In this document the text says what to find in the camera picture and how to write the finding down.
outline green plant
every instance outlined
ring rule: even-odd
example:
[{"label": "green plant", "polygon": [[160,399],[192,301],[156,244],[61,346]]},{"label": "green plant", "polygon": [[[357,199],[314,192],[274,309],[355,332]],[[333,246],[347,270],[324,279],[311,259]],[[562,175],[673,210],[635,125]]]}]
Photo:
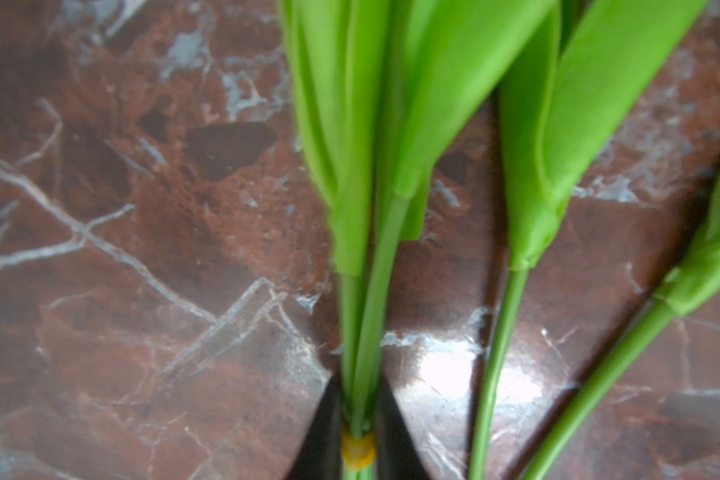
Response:
[{"label": "green plant", "polygon": [[576,182],[704,4],[596,0],[574,27],[578,4],[563,0],[501,82],[510,273],[480,394],[470,480],[483,476],[500,370],[528,272],[555,237]]},{"label": "green plant", "polygon": [[278,2],[304,158],[333,234],[354,438],[372,429],[398,242],[420,235],[434,163],[553,1]]},{"label": "green plant", "polygon": [[555,423],[524,480],[541,480],[584,420],[624,371],[675,316],[693,312],[720,289],[720,178],[710,211],[678,266],[653,293],[653,305],[598,365]]}]

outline rubber band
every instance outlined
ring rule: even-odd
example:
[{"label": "rubber band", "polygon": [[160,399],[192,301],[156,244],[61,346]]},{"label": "rubber band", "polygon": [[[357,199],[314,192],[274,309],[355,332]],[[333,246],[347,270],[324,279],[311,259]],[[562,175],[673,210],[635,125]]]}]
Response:
[{"label": "rubber band", "polygon": [[373,464],[376,459],[376,436],[374,432],[366,433],[362,438],[355,438],[349,430],[342,430],[342,458],[350,472],[360,472]]}]

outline green stem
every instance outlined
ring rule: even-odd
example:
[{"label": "green stem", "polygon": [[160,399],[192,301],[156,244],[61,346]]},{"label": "green stem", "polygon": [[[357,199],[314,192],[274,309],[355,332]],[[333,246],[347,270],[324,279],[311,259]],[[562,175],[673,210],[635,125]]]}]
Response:
[{"label": "green stem", "polygon": [[666,303],[654,300],[653,306],[646,312],[643,319],[627,332],[598,365],[565,409],[563,415],[557,420],[528,465],[524,480],[541,480],[547,475],[555,459],[563,451],[565,444],[574,436],[587,416],[608,393],[616,380],[621,377],[621,374],[675,316],[675,312]]},{"label": "green stem", "polygon": [[344,480],[373,480],[373,465],[360,472],[350,472],[344,468]]},{"label": "green stem", "polygon": [[355,363],[355,381],[352,385],[349,431],[352,436],[363,435],[365,415],[375,386],[378,384],[379,359],[382,354],[381,340],[384,314],[387,306],[389,279],[392,276],[394,255],[398,250],[400,231],[408,212],[410,199],[393,195],[384,216],[382,232],[378,237],[373,257],[371,278],[365,296],[360,341]]},{"label": "green stem", "polygon": [[360,334],[360,312],[363,302],[362,278],[354,275],[340,275],[338,294],[339,324],[342,333],[342,391],[344,401],[349,402],[352,395],[352,383],[355,379],[355,360],[357,360],[358,337]]},{"label": "green stem", "polygon": [[358,480],[373,480],[373,465],[369,466],[365,470],[360,471]]},{"label": "green stem", "polygon": [[523,288],[525,288],[527,279],[528,270],[509,272],[509,281],[504,292],[504,301],[501,303],[501,312],[496,322],[494,338],[490,344],[488,364],[485,367],[483,387],[480,392],[478,418],[474,425],[474,439],[472,440],[469,480],[481,480],[483,477],[490,422],[494,416],[501,367],[504,365],[504,358],[507,355],[514,320],[518,316],[520,299],[523,297]]}]

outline marble surface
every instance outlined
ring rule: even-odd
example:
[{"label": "marble surface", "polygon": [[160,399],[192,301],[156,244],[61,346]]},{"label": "marble surface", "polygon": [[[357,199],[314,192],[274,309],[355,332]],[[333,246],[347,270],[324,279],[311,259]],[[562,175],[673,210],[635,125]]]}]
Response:
[{"label": "marble surface", "polygon": [[[0,480],[284,475],[339,347],[288,82],[269,0],[0,2]],[[486,478],[516,478],[682,253],[719,168],[714,0],[530,276]],[[464,477],[502,197],[487,102],[400,249],[384,337],[438,479]],[[720,480],[720,294],[624,375],[564,478]]]}]

